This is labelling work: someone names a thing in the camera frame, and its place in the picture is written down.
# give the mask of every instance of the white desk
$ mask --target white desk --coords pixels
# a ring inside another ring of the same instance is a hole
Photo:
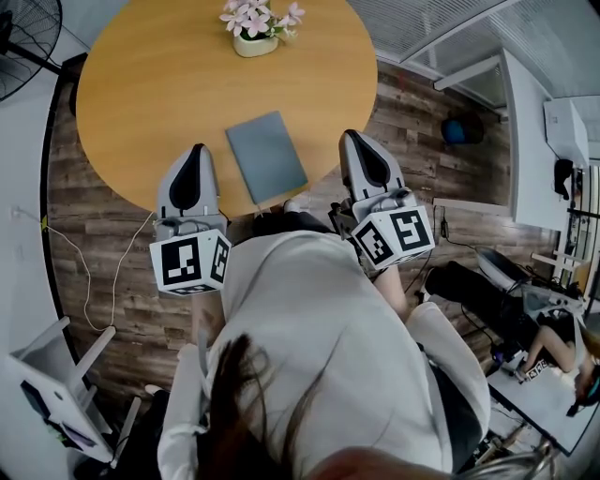
[[[511,190],[508,205],[434,199],[433,204],[512,217],[516,223],[562,231],[569,201],[554,191],[556,155],[546,143],[548,91],[507,50],[435,82],[437,90],[500,66],[510,128]],[[565,183],[570,192],[570,180]]]

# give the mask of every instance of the dark hair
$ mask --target dark hair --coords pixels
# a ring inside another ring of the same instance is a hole
[[[579,412],[579,407],[591,407],[600,401],[600,366],[595,366],[592,372],[592,385],[588,390],[586,397],[582,400],[577,399],[566,413],[567,416],[575,416]]]
[[[263,393],[270,381],[261,379],[266,368],[257,372],[253,362],[259,356],[263,356],[264,363],[268,366],[268,358],[264,351],[250,355],[250,346],[248,335],[242,335],[228,342],[219,357],[211,392],[210,429],[198,438],[198,478],[202,480],[246,480],[248,473],[259,474],[264,479],[293,478],[293,457],[298,429],[314,399],[326,365],[295,405],[281,451],[269,451]],[[250,386],[258,388],[258,395],[244,411],[241,411],[239,399]],[[262,424],[260,435],[256,438],[248,426],[258,409]]]

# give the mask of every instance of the white cable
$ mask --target white cable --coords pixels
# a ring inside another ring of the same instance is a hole
[[[113,326],[113,324],[114,324],[114,303],[115,303],[115,296],[116,296],[116,293],[115,293],[114,289],[115,289],[115,286],[116,286],[116,280],[119,278],[119,269],[121,268],[121,262],[123,261],[123,259],[125,259],[126,255],[131,250],[131,247],[133,246],[133,242],[135,241],[136,237],[142,231],[143,227],[146,226],[146,223],[148,223],[148,220],[150,220],[150,217],[154,215],[154,212],[150,212],[150,215],[148,215],[147,219],[142,224],[142,226],[138,229],[138,231],[136,231],[133,234],[133,237],[131,238],[131,242],[129,242],[129,246],[127,247],[127,250],[125,250],[125,253],[119,259],[119,263],[116,265],[116,272],[114,273],[114,282],[112,283],[111,322],[107,326],[105,326],[104,328],[97,328],[97,327],[95,327],[92,324],[92,322],[90,321],[90,318],[87,316],[87,305],[90,302],[90,290],[91,290],[91,287],[92,287],[92,274],[90,274],[90,269],[87,267],[87,263],[85,262],[85,258],[83,257],[83,253],[80,250],[80,248],[77,247],[73,242],[71,242],[65,234],[60,233],[59,231],[57,231],[56,229],[52,228],[49,225],[45,225],[44,226],[44,224],[41,221],[39,221],[36,217],[34,217],[33,215],[31,215],[29,212],[26,212],[26,211],[21,210],[21,209],[19,210],[19,212],[24,213],[27,217],[29,217],[29,218],[33,219],[34,221],[36,221],[37,223],[39,223],[39,225],[41,225],[42,229],[47,228],[51,232],[54,232],[54,233],[62,236],[65,240],[67,240],[67,243],[69,245],[71,245],[72,247],[74,247],[77,250],[77,252],[79,253],[79,256],[82,259],[82,263],[83,263],[83,267],[85,268],[85,272],[87,273],[87,296],[85,297],[85,303],[83,304],[83,315],[85,316],[85,319],[87,320],[87,322],[89,323],[89,325],[94,330],[96,330],[97,332],[103,332],[107,328]]]

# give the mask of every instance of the white cube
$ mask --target white cube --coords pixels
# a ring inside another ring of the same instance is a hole
[[[569,98],[544,102],[546,139],[558,158],[571,160],[578,167],[590,164],[588,132]]]
[[[352,231],[373,268],[411,260],[435,247],[424,206],[408,206],[367,215]]]
[[[179,296],[222,289],[231,248],[219,230],[151,244],[158,289]]]

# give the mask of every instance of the person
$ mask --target person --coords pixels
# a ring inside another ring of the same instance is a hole
[[[558,320],[539,317],[534,322],[523,312],[522,299],[501,291],[487,278],[457,262],[445,267],[434,267],[420,289],[420,296],[428,300],[437,294],[446,300],[458,302],[474,313],[499,337],[515,340],[524,350],[526,359],[518,366],[515,376],[520,382],[529,380],[530,371],[540,359],[556,365],[568,373],[576,368],[576,404],[569,411],[590,406],[600,400],[600,367],[596,366],[588,349],[596,352],[591,337],[581,329],[582,341],[576,342],[576,323],[570,314]]]
[[[396,266],[372,283],[353,246],[293,203],[253,232],[232,249],[224,325],[199,348],[208,425],[196,440],[181,421],[163,432],[163,480],[449,478],[490,416],[452,324],[433,303],[410,310]],[[215,325],[206,298],[192,316]]]

